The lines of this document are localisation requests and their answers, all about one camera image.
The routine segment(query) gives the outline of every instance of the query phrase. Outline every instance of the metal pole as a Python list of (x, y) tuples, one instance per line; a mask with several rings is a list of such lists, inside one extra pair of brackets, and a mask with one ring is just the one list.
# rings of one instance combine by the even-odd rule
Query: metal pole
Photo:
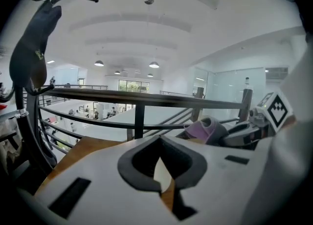
[(144, 117), (145, 117), (145, 106), (137, 104), (135, 108), (135, 139), (143, 137)]

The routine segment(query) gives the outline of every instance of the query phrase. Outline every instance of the railing post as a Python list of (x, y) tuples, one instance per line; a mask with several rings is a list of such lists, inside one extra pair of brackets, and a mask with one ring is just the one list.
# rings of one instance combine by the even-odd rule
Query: railing post
[(135, 139), (143, 137), (143, 121), (145, 117), (145, 106), (137, 104), (135, 108)]
[(244, 89), (242, 103), (245, 104), (245, 108), (239, 110), (239, 114), (238, 114), (239, 121), (237, 123), (240, 123), (240, 122), (247, 120), (248, 115), (249, 115), (250, 106), (251, 106), (252, 95), (253, 95), (253, 90)]
[[(204, 91), (204, 88), (198, 87), (197, 94), (195, 95), (195, 98), (202, 99), (203, 98), (203, 91)], [(200, 109), (193, 109), (190, 119), (193, 122), (196, 122), (199, 118), (199, 114), (200, 114)]]

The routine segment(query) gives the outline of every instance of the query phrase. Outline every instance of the wooden surface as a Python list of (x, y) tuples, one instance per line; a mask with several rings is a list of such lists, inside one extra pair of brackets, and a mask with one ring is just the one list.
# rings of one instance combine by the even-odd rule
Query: wooden surface
[(52, 172), (47, 176), (44, 182), (40, 185), (36, 193), (40, 192), (53, 178), (58, 174), (69, 168), (74, 163), (78, 162), (80, 159), (95, 152), (100, 149), (109, 148), (122, 144), (121, 141), (109, 141), (96, 139), (92, 137), (85, 136), (80, 141), (70, 149), (70, 151), (60, 160), (60, 162), (54, 167)]

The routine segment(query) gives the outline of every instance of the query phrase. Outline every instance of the black slot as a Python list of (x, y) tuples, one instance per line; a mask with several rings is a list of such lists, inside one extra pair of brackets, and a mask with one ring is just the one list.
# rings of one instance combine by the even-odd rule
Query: black slot
[(225, 160), (233, 161), (236, 163), (247, 165), (249, 162), (249, 159), (243, 158), (243, 157), (236, 157), (236, 156), (226, 156)]
[(77, 178), (67, 189), (49, 206), (57, 215), (67, 218), (78, 200), (81, 198), (90, 180)]

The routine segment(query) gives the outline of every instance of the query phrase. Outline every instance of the ceiling light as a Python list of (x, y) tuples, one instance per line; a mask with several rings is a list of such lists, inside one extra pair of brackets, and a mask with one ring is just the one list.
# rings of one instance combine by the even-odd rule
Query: ceiling light
[(157, 62), (151, 62), (149, 67), (151, 67), (151, 68), (159, 68), (160, 66), (158, 65)]
[(98, 67), (103, 67), (104, 66), (103, 62), (101, 62), (101, 61), (96, 61), (94, 64), (96, 66), (98, 66)]

